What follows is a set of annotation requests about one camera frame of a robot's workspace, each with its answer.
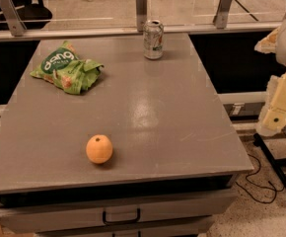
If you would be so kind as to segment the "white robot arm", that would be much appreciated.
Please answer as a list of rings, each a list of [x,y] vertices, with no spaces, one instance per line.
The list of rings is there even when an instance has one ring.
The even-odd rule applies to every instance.
[[[276,61],[286,67],[286,19],[254,47],[261,53],[274,53]],[[286,126],[286,72],[272,75],[267,83],[265,104],[261,109],[256,131],[262,136],[273,136]]]

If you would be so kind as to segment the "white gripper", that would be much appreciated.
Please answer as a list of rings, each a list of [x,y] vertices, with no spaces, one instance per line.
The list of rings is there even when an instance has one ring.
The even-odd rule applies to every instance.
[[[276,28],[254,47],[261,53],[275,53],[277,36],[280,28]],[[273,136],[286,126],[286,72],[280,77],[272,75],[267,85],[265,107],[261,109],[256,132],[262,136]]]

